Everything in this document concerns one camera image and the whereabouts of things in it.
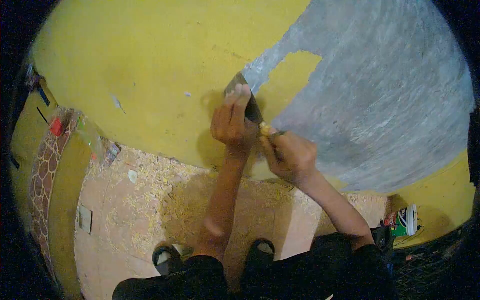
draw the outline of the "paint bucket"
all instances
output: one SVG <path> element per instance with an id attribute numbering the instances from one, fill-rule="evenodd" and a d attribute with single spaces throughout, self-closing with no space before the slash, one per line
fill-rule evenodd
<path id="1" fill-rule="evenodd" d="M 394 237 L 414 235 L 417 232 L 417 206 L 410 204 L 408 207 L 388 214 L 383 220 L 383 225 L 392 229 Z"/>

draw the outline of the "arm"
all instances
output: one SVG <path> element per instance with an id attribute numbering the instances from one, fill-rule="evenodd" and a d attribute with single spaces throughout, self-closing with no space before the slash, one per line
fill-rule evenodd
<path id="1" fill-rule="evenodd" d="M 226 96 L 224 105 L 214 112 L 210 130 L 215 139 L 226 145 L 225 158 L 200 228 L 194 256 L 208 255 L 223 261 L 243 169 L 258 133 L 258 127 L 245 119 L 250 95 L 250 88 L 239 84 L 235 92 Z"/>
<path id="2" fill-rule="evenodd" d="M 374 244 L 370 228 L 358 211 L 316 169 L 317 147 L 292 132 L 261 137 L 270 170 L 317 202 L 338 232 L 351 236 L 352 248 Z M 275 152 L 280 152 L 279 160 Z"/>

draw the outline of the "scraper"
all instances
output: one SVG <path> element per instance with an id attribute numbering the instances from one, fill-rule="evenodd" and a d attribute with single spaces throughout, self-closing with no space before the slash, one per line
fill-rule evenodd
<path id="1" fill-rule="evenodd" d="M 235 90 L 235 86 L 237 84 L 248 84 L 241 72 L 238 72 L 227 85 L 224 91 L 224 95 L 226 95 L 230 91 Z M 270 130 L 271 126 L 264 121 L 257 101 L 255 100 L 255 96 L 253 95 L 252 91 L 250 91 L 250 93 L 250 101 L 248 102 L 247 108 L 245 109 L 245 117 L 258 125 L 258 128 L 260 129 L 262 135 L 269 135 L 268 131 Z"/>

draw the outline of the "cable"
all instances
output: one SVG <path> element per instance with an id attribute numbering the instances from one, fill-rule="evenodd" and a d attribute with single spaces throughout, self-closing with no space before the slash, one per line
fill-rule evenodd
<path id="1" fill-rule="evenodd" d="M 396 247 L 396 246 L 399 246 L 399 245 L 401 245 L 401 244 L 403 244 L 403 243 L 406 243 L 406 242 L 407 242 L 408 240 L 410 240 L 410 239 L 411 239 L 410 241 L 412 241 L 412 240 L 414 240 L 415 238 L 418 238 L 418 237 L 425 231 L 425 226 L 424 226 L 424 225 L 420 225 L 420 227 L 421 227 L 422 230 L 421 230 L 421 231 L 418 231 L 418 234 L 414 234 L 414 235 L 412 235 L 412 236 L 409 236 L 408 238 L 404 239 L 403 241 L 401 241 L 401 242 L 399 242 L 399 243 L 397 243 L 396 245 L 393 245 L 393 246 Z"/>

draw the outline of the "putty knife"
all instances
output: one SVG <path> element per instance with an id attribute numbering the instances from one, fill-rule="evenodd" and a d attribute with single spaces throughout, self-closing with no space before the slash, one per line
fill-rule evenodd
<path id="1" fill-rule="evenodd" d="M 248 84 L 241 72 L 238 72 L 235 77 L 233 77 L 232 81 L 230 81 L 230 83 L 225 88 L 224 94 L 226 95 L 230 91 L 235 90 L 235 86 L 237 84 Z M 262 131 L 263 128 L 268 127 L 268 125 L 264 122 L 264 118 L 262 117 L 262 113 L 258 108 L 255 96 L 253 95 L 252 91 L 250 91 L 250 93 L 252 96 L 250 96 L 250 101 L 248 102 L 247 108 L 245 109 L 245 117 L 253 123 L 257 124 Z"/>

